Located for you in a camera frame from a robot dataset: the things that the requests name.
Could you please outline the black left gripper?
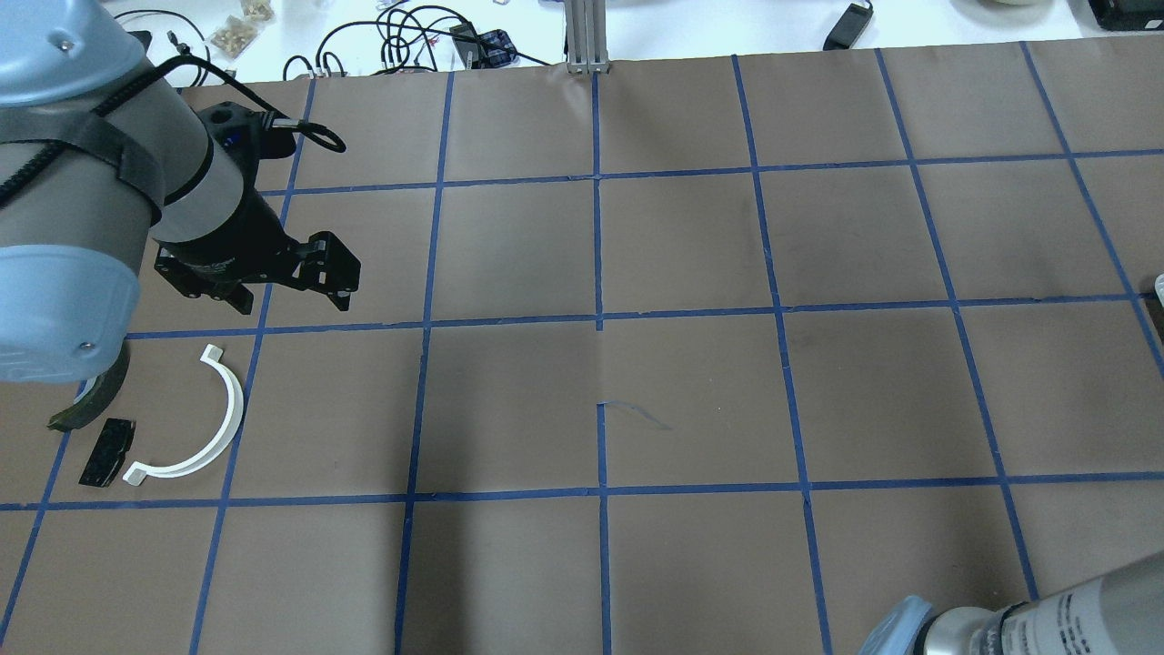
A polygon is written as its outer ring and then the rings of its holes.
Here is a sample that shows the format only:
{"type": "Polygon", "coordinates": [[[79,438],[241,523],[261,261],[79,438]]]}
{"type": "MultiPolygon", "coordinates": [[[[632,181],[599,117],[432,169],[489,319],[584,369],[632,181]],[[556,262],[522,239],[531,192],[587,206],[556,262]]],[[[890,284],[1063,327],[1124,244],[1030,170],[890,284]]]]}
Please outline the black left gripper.
{"type": "Polygon", "coordinates": [[[296,241],[255,187],[262,161],[296,152],[277,112],[222,101],[196,112],[206,131],[201,161],[166,194],[152,238],[166,257],[159,269],[184,296],[212,296],[249,316],[250,283],[274,283],[326,296],[350,309],[361,261],[332,232],[296,241]]]}

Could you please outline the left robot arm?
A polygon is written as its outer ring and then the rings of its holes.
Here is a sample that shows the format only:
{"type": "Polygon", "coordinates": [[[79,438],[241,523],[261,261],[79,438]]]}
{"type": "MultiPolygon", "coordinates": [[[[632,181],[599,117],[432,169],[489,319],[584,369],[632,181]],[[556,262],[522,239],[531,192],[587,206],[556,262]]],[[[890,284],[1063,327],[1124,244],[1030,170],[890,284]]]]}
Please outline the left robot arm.
{"type": "Polygon", "coordinates": [[[288,116],[244,86],[248,105],[196,111],[166,74],[196,55],[152,64],[95,1],[3,2],[5,382],[70,383],[115,365],[140,302],[146,241],[182,296],[240,314],[251,285],[327,296],[349,308],[360,261],[329,232],[288,235],[255,186],[262,161],[304,136],[345,141],[288,116]]]}

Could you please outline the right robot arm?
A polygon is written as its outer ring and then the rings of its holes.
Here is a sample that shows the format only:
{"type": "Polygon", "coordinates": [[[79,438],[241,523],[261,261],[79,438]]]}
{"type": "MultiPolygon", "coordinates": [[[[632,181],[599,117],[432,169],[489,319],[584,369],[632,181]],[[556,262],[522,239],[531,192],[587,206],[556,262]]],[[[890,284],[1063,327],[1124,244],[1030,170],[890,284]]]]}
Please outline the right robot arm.
{"type": "Polygon", "coordinates": [[[1136,560],[1042,600],[936,612],[909,596],[860,654],[1161,654],[1163,555],[1136,560]]]}

